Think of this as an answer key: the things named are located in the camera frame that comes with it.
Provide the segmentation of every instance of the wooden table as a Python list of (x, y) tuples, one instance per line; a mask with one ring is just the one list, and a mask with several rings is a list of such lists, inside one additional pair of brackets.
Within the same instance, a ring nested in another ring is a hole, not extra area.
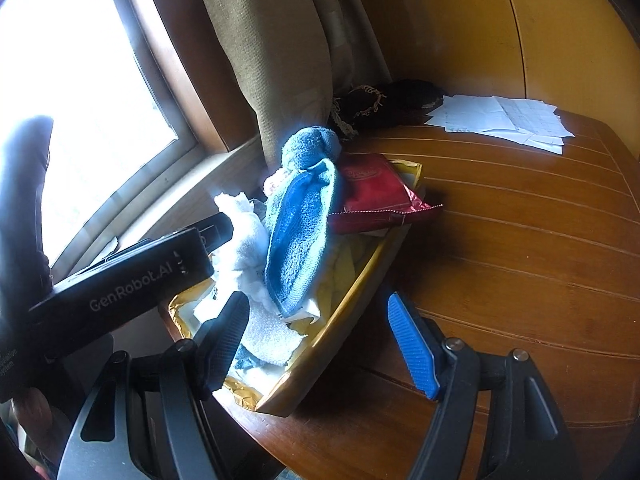
[[(594, 478), (640, 402), (640, 178), (607, 126), (561, 117), (575, 134), (562, 156), (424, 126), (362, 135), (347, 149), (423, 163), (446, 211), (412, 228), (390, 279), (476, 351), (527, 349)], [(218, 399), (306, 480), (405, 478), (434, 409), (375, 302), (290, 417)], [(475, 478), (487, 408), (481, 396), (461, 478)]]

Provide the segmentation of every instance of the yellow box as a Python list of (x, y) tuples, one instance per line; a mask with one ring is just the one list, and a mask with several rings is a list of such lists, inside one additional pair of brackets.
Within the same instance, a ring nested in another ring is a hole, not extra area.
[[(415, 189), (420, 180), (422, 165), (407, 160), (391, 160), (391, 163), (399, 174), (409, 174), (413, 177), (412, 187)], [(409, 227), (409, 225), (394, 227), (389, 229), (383, 237), (371, 237), (370, 243), (374, 245), (371, 256), (356, 276), (350, 290), (334, 310), (325, 326), (301, 352), (294, 353), (286, 370), (271, 391), (261, 395), (257, 390), (241, 383), (236, 378), (230, 376), (226, 378), (225, 387), (232, 391), (239, 406), (254, 412), (277, 416), (288, 416), (293, 412), (331, 359), (334, 358), (365, 307), (371, 301), (396, 257)], [(179, 330), (179, 332), (171, 330), (174, 339), (190, 335), (180, 319), (180, 307), (199, 298), (212, 284), (212, 280), (199, 283), (172, 300), (168, 311)]]

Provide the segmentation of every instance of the blue gripper pad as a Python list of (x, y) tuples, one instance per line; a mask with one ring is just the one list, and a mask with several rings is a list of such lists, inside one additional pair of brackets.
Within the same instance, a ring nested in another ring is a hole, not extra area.
[(434, 356), (434, 352), (440, 351), (436, 339), (418, 311), (404, 304), (396, 292), (389, 297), (387, 313), (391, 330), (396, 336), (415, 386), (424, 391), (428, 399), (435, 400), (440, 391), (440, 382), (436, 376), (439, 355)]

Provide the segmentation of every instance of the red bag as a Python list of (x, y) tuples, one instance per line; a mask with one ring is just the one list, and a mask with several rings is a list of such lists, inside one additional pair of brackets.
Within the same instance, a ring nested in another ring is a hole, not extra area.
[(427, 219), (434, 209), (409, 189), (380, 153), (343, 153), (336, 162), (344, 203), (330, 213), (336, 234), (361, 233)]

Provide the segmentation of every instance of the paper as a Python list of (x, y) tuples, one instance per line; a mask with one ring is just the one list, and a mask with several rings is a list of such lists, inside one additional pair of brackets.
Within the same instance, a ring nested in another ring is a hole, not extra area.
[(562, 137), (573, 137), (554, 114), (556, 106), (533, 99), (444, 97), (444, 104), (425, 124), (447, 132), (469, 132), (510, 140), (548, 152), (562, 154)]

